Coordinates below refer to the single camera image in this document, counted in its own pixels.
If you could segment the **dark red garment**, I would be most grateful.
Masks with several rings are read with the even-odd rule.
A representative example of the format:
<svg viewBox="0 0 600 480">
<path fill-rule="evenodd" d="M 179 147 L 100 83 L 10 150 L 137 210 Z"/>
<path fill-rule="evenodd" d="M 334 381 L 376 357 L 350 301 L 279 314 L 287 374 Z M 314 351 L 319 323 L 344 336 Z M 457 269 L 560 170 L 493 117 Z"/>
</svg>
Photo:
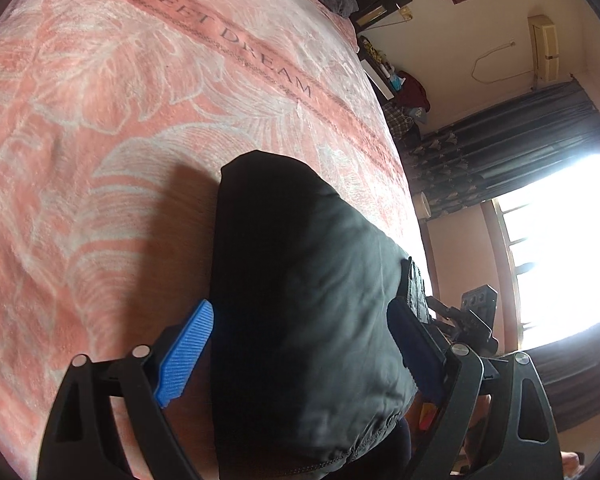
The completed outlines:
<svg viewBox="0 0 600 480">
<path fill-rule="evenodd" d="M 411 74 L 399 70 L 396 76 L 403 80 L 401 88 L 396 92 L 396 104 L 407 108 L 422 108 L 425 113 L 430 112 L 430 102 L 424 86 Z"/>
</svg>

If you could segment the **black pants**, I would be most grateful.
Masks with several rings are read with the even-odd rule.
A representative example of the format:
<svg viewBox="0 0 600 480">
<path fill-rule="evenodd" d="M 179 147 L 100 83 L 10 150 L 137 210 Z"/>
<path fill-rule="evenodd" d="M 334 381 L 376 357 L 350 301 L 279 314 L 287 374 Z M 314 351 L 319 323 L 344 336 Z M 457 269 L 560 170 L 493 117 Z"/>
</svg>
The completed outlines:
<svg viewBox="0 0 600 480">
<path fill-rule="evenodd" d="M 396 479 L 416 385 L 390 333 L 411 257 L 300 160 L 222 170 L 210 301 L 214 444 L 224 479 Z"/>
</svg>

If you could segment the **beige wall air conditioner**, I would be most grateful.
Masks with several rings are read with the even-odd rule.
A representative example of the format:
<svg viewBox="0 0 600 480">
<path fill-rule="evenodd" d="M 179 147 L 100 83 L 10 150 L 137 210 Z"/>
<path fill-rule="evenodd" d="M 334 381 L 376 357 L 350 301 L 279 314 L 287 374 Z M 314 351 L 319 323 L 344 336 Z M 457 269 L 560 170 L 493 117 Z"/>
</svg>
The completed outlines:
<svg viewBox="0 0 600 480">
<path fill-rule="evenodd" d="M 546 15 L 528 17 L 534 76 L 543 82 L 559 77 L 559 44 L 557 27 Z"/>
</svg>

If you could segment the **dark patterned curtain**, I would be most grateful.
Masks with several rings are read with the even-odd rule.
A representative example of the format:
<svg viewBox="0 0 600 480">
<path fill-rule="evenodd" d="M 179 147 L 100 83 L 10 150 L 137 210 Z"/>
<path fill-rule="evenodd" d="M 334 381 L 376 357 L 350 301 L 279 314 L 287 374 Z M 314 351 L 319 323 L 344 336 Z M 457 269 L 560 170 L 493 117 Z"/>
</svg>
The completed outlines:
<svg viewBox="0 0 600 480">
<path fill-rule="evenodd" d="M 600 111 L 571 79 L 403 141 L 399 153 L 411 191 L 438 218 L 600 154 Z"/>
</svg>

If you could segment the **white bedside table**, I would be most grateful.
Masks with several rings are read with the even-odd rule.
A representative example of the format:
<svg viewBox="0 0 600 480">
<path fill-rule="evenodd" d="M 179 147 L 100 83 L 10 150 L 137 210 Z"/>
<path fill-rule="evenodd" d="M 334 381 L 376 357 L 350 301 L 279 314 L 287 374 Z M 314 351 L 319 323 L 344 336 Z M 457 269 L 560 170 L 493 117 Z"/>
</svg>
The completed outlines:
<svg viewBox="0 0 600 480">
<path fill-rule="evenodd" d="M 378 93 L 380 102 L 394 99 L 401 90 L 404 79 L 398 75 L 385 53 L 378 50 L 365 36 L 358 36 L 358 58 Z"/>
</svg>

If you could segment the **pink floral bed blanket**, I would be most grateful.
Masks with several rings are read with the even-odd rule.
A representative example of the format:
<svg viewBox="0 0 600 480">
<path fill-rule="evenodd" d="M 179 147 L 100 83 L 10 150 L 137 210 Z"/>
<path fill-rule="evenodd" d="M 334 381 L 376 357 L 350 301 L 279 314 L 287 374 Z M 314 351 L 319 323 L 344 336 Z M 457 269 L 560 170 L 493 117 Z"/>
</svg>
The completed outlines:
<svg viewBox="0 0 600 480">
<path fill-rule="evenodd" d="M 222 167 L 308 164 L 418 264 L 398 152 L 311 0 L 12 0 L 0 17 L 0 451 L 31 479 L 70 359 L 208 290 Z"/>
</svg>

